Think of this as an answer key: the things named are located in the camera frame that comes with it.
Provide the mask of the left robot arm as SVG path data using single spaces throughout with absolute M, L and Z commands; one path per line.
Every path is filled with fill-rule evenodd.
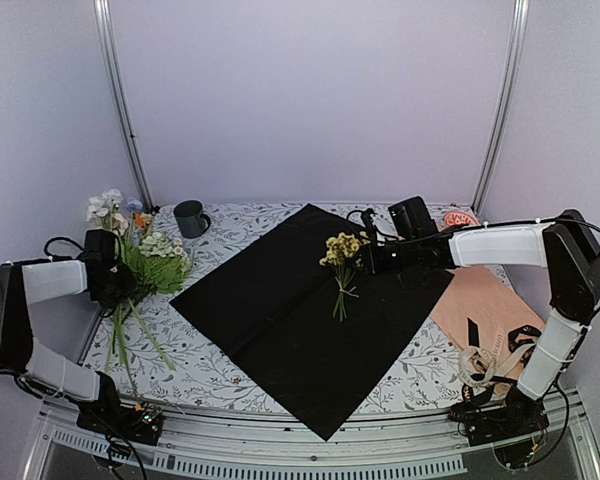
M 128 426 L 115 381 L 83 367 L 47 346 L 37 324 L 59 303 L 67 314 L 66 298 L 87 295 L 105 310 L 113 310 L 137 289 L 131 270 L 96 260 L 33 260 L 0 265 L 0 374 L 11 376 L 38 395 L 64 397 L 82 409 L 108 434 Z

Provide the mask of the red patterned small bowl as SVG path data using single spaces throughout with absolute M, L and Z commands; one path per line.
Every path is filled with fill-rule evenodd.
M 470 212 L 451 210 L 443 217 L 444 229 L 457 229 L 479 225 L 479 220 Z

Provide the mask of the dark grey mug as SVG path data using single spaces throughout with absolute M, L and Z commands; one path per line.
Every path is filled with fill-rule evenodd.
M 198 200 L 186 200 L 177 204 L 173 209 L 173 215 L 185 239 L 198 238 L 211 227 L 211 219 Z

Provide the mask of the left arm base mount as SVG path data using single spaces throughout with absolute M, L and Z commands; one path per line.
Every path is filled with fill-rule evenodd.
M 78 403 L 77 406 L 76 424 L 84 430 L 149 446 L 156 446 L 162 434 L 164 415 L 151 405 L 136 408 Z

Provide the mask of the green leafy flower bunch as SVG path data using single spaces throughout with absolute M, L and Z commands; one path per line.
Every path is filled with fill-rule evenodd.
M 181 291 L 184 281 L 193 270 L 193 264 L 182 243 L 166 232 L 127 233 L 119 241 L 117 253 L 121 255 L 121 265 L 130 270 L 137 285 L 111 312 L 112 334 L 105 367 L 109 368 L 112 357 L 117 356 L 124 367 L 133 396 L 139 398 L 124 335 L 124 323 L 128 318 L 134 318 L 163 364 L 173 371 L 175 369 L 173 362 L 150 332 L 140 314 L 139 305 L 149 296 L 175 294 Z

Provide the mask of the left aluminium frame post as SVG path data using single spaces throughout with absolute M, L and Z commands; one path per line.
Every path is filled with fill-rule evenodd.
M 93 2 L 96 27 L 100 41 L 105 71 L 112 94 L 114 109 L 120 126 L 123 144 L 140 200 L 149 211 L 155 207 L 144 166 L 137 145 L 137 135 L 132 124 L 127 98 L 124 91 L 122 72 L 116 48 L 110 2 Z

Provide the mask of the right aluminium frame post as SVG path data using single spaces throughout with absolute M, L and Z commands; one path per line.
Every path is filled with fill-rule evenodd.
M 516 0 L 513 2 L 510 33 L 500 93 L 496 104 L 489 140 L 487 142 L 484 161 L 471 203 L 472 210 L 479 217 L 482 216 L 489 188 L 495 174 L 497 160 L 506 130 L 508 114 L 514 97 L 519 64 L 524 49 L 529 7 L 530 2 L 528 0 Z

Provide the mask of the floral patterned tablecloth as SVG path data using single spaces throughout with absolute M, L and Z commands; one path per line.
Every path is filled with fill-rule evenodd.
M 299 203 L 209 204 L 210 230 L 182 246 L 193 263 L 190 286 L 301 209 Z M 209 339 L 170 305 L 170 296 L 149 296 L 121 328 L 126 358 L 119 358 L 110 320 L 100 323 L 84 364 L 107 372 L 123 395 L 181 407 L 284 414 Z M 359 414 L 444 409 L 461 399 L 458 351 L 427 319 L 371 393 Z

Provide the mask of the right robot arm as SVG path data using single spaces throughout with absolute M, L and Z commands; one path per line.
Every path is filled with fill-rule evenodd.
M 402 238 L 383 240 L 372 216 L 370 209 L 360 215 L 370 240 L 363 263 L 372 275 L 501 266 L 523 299 L 546 300 L 544 331 L 516 384 L 518 393 L 541 399 L 600 313 L 600 227 L 577 209 L 444 231 L 423 215 L 400 225 Z

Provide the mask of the aluminium frame post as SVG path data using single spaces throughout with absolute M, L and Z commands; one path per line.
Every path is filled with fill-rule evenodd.
M 529 7 L 530 2 L 528 0 L 516 0 L 513 2 L 510 33 L 500 93 L 496 104 L 489 140 L 487 142 L 484 161 L 471 203 L 472 210 L 479 217 L 482 216 L 489 188 L 495 174 L 497 160 L 506 130 L 508 114 L 514 97 L 519 64 L 524 49 Z
M 140 200 L 149 211 L 155 207 L 144 166 L 137 145 L 137 135 L 132 124 L 127 98 L 124 91 L 122 72 L 116 48 L 110 2 L 93 2 L 96 27 L 100 41 L 105 71 L 112 94 L 114 109 L 120 126 L 123 144 Z

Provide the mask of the yellow small flower bunch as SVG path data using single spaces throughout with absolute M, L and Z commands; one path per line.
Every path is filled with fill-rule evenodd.
M 337 236 L 326 239 L 326 252 L 319 260 L 321 267 L 330 268 L 337 284 L 337 297 L 333 309 L 333 317 L 340 322 L 347 319 L 346 300 L 358 298 L 357 287 L 353 284 L 356 273 L 363 267 L 362 247 L 370 243 L 366 232 L 346 234 L 340 232 Z

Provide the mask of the pink wrapping paper sheet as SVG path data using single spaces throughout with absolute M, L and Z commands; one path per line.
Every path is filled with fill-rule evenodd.
M 532 325 L 542 331 L 544 322 L 508 286 L 490 270 L 482 266 L 453 271 L 451 283 L 445 289 L 430 317 L 461 351 L 468 342 L 470 318 L 479 327 L 480 345 L 489 349 L 497 329 L 507 335 L 523 325 Z

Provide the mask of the black wrapping paper sheet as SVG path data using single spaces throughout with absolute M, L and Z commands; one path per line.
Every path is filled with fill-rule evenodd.
M 342 217 L 306 205 L 183 291 L 173 308 L 262 390 L 329 439 L 402 354 L 452 281 L 437 270 L 354 279 L 336 318 L 319 263 Z

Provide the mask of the cream printed ribbon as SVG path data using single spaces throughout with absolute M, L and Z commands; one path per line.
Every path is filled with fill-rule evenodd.
M 458 364 L 462 399 L 475 406 L 503 400 L 521 376 L 534 347 L 534 343 L 521 345 L 504 360 L 484 348 L 465 348 Z

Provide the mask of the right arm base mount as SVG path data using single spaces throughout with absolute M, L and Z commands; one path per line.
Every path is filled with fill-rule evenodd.
M 501 404 L 486 401 L 487 392 L 452 406 L 448 418 L 471 447 L 498 442 L 496 460 L 512 470 L 537 463 L 547 439 L 548 416 L 542 400 L 530 400 L 512 389 Z

